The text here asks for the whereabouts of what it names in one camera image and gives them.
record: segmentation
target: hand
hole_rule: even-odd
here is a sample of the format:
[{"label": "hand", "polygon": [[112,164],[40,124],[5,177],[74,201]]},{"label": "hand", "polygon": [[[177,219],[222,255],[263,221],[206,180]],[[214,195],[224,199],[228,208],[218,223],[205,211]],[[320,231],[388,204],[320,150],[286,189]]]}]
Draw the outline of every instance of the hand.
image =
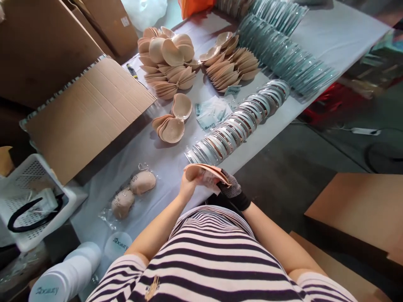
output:
[{"label": "hand", "polygon": [[251,201],[242,192],[241,186],[238,184],[234,176],[228,174],[223,169],[221,172],[228,178],[228,182],[231,186],[227,187],[227,185],[219,182],[217,183],[217,187],[219,187],[221,193],[224,194],[238,210],[246,210],[251,205]]},{"label": "hand", "polygon": [[183,199],[184,202],[188,203],[189,200],[192,198],[194,189],[200,182],[200,177],[197,177],[196,179],[192,181],[188,181],[185,172],[183,172],[182,175],[182,182],[181,182],[181,189],[179,190],[178,196]]}]

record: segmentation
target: orange bag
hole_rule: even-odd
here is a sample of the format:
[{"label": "orange bag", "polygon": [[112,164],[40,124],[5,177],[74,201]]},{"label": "orange bag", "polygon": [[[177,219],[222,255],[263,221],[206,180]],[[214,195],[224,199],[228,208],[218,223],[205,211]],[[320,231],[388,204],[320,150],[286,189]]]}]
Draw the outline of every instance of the orange bag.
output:
[{"label": "orange bag", "polygon": [[182,10],[182,19],[185,20],[191,15],[212,8],[215,0],[178,0]]}]

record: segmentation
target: white plastic basket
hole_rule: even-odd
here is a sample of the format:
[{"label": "white plastic basket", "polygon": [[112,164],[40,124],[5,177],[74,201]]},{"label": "white plastic basket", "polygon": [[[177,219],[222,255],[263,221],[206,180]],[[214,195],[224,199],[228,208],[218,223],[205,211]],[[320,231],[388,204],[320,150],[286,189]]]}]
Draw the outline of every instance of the white plastic basket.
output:
[{"label": "white plastic basket", "polygon": [[[0,180],[0,216],[6,226],[12,214],[28,202],[31,193],[29,184],[35,180],[53,181],[56,185],[56,194],[65,194],[64,202],[61,211],[47,224],[24,233],[10,232],[21,252],[33,249],[43,238],[62,226],[88,196],[75,181],[62,186],[45,159],[39,154],[31,154],[7,178]],[[41,218],[40,214],[28,211],[18,218],[14,225],[28,226]]]}]

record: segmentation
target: black strap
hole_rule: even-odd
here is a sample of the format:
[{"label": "black strap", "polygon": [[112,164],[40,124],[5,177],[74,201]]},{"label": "black strap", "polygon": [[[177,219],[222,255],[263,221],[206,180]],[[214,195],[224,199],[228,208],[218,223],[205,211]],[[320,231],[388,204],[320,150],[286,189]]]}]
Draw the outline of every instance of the black strap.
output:
[{"label": "black strap", "polygon": [[25,212],[27,212],[30,208],[32,208],[38,202],[40,202],[42,200],[42,197],[39,197],[39,198],[37,198],[37,199],[35,199],[33,201],[30,201],[30,202],[24,204],[17,211],[15,211],[13,215],[11,215],[10,220],[8,221],[8,224],[7,224],[8,229],[10,231],[12,231],[13,233],[23,233],[23,232],[27,232],[27,231],[32,231],[32,230],[34,230],[36,228],[39,228],[39,227],[43,226],[44,224],[48,223],[57,214],[59,214],[59,212],[60,212],[60,210],[61,210],[61,208],[63,206],[63,199],[62,199],[63,195],[64,194],[60,194],[60,195],[56,196],[56,200],[58,201],[58,206],[54,210],[55,212],[50,213],[45,218],[43,218],[43,219],[41,219],[41,220],[31,224],[31,225],[15,227],[14,223],[18,219],[18,217],[21,216],[22,214],[24,214]]}]

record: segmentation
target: person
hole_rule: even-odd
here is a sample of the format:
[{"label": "person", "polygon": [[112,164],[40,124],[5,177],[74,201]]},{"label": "person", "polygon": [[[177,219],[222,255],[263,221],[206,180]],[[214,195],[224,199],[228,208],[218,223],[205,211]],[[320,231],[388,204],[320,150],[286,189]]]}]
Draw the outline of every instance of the person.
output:
[{"label": "person", "polygon": [[217,186],[245,220],[219,206],[179,217],[200,183],[184,173],[178,196],[109,267],[87,302],[356,302],[222,172],[231,186]]}]

